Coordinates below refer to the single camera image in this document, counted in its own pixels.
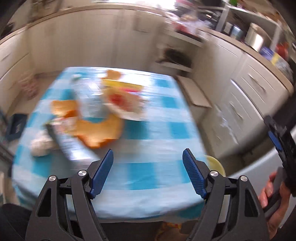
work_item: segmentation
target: white shelf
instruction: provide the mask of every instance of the white shelf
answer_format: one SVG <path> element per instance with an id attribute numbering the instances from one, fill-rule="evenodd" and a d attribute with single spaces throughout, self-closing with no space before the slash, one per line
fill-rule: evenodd
<path id="1" fill-rule="evenodd" d="M 179 34 L 179 33 L 174 32 L 174 31 L 165 30 L 165 34 L 169 35 L 169 36 L 172 36 L 174 38 L 177 38 L 177 39 L 181 39 L 181 40 L 186 41 L 188 43 L 194 44 L 194 45 L 196 45 L 198 47 L 202 47 L 202 45 L 203 45 L 202 42 L 199 42 L 199 41 L 197 41 L 195 39 L 189 38 L 189 37 L 187 37 L 187 36 L 185 36 L 183 34 Z"/>
<path id="2" fill-rule="evenodd" d="M 168 68 L 172 68 L 172 69 L 178 69 L 178 70 L 183 70 L 185 72 L 188 72 L 188 73 L 191 73 L 192 72 L 192 69 L 191 68 L 188 68 L 188 67 L 185 67 L 183 65 L 179 65 L 179 64 L 174 64 L 174 63 L 170 63 L 170 62 L 162 62 L 162 63 L 159 63 L 161 66 L 164 66 L 164 67 L 168 67 Z"/>

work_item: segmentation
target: table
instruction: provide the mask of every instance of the table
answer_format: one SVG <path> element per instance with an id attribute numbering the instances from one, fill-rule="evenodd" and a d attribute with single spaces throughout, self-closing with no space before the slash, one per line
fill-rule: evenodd
<path id="1" fill-rule="evenodd" d="M 200 215 L 202 199 L 193 189 L 182 163 L 190 148 L 196 159 L 206 162 L 205 151 L 189 107 L 176 81 L 166 75 L 114 69 L 145 85 L 149 96 L 145 121 L 125 120 L 121 138 L 95 152 L 102 158 L 111 148 L 114 164 L 93 206 L 101 222 L 183 222 Z M 30 115 L 14 159 L 12 179 L 23 206 L 32 208 L 50 175 L 66 178 L 77 170 L 59 150 L 32 157 L 29 150 L 36 133 L 52 119 L 52 100 L 73 99 L 73 74 L 103 77 L 106 68 L 70 67 L 49 87 Z M 69 211 L 74 211 L 72 199 Z"/>

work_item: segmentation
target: black handle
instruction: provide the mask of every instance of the black handle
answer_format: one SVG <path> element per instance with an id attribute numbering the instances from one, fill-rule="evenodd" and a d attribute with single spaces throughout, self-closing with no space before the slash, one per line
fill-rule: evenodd
<path id="1" fill-rule="evenodd" d="M 276 173 L 276 178 L 274 179 L 274 192 L 268 199 L 268 205 L 263 209 L 266 219 L 269 219 L 281 205 L 281 195 L 279 193 L 279 189 L 281 187 L 281 183 L 285 181 L 286 178 L 287 173 L 285 169 L 279 167 Z"/>

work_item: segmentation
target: blue gripper pad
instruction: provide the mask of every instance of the blue gripper pad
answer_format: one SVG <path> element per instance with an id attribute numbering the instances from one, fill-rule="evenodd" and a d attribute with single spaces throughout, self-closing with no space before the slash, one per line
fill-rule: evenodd
<path id="1" fill-rule="evenodd" d="M 101 162 L 98 170 L 96 171 L 96 174 L 91 180 L 91 191 L 89 192 L 91 199 L 94 199 L 96 195 L 101 193 L 109 171 L 112 167 L 113 159 L 113 151 L 109 150 Z"/>
<path id="2" fill-rule="evenodd" d="M 204 185 L 205 179 L 187 149 L 183 151 L 182 159 L 195 192 L 204 199 L 207 194 Z"/>

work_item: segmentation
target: drawer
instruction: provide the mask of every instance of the drawer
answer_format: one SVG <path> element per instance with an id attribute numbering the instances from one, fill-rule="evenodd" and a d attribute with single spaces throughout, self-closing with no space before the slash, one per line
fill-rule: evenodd
<path id="1" fill-rule="evenodd" d="M 5 114 L 20 93 L 18 79 L 30 68 L 32 68 L 31 60 L 29 54 L 27 54 L 0 79 L 0 107 Z"/>
<path id="2" fill-rule="evenodd" d="M 235 136 L 216 106 L 202 121 L 202 128 L 207 135 L 215 158 L 230 155 L 238 149 Z"/>
<path id="3" fill-rule="evenodd" d="M 289 96 L 282 83 L 249 55 L 246 56 L 242 70 L 234 80 L 262 116 L 275 113 Z"/>
<path id="4" fill-rule="evenodd" d="M 25 31 L 3 42 L 0 45 L 0 78 L 28 53 Z"/>
<path id="5" fill-rule="evenodd" d="M 231 81 L 219 107 L 240 147 L 253 140 L 258 131 L 264 128 L 262 116 L 234 81 Z"/>

